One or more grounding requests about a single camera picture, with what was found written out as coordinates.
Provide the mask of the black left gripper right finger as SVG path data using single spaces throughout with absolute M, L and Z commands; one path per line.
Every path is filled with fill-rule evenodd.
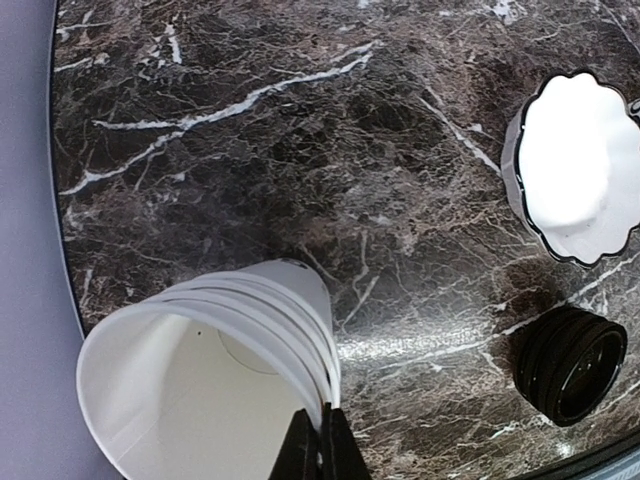
M 371 480 L 344 412 L 330 403 L 323 407 L 320 453 L 324 480 Z

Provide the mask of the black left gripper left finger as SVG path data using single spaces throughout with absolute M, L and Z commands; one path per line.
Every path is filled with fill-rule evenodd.
M 318 466 L 318 434 L 305 410 L 294 413 L 270 480 L 316 480 Z

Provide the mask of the white paper coffee cup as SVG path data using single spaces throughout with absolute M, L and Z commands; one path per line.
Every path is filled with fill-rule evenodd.
M 321 424 L 290 340 L 225 307 L 123 308 L 81 348 L 84 420 L 128 479 L 265 479 L 296 411 Z

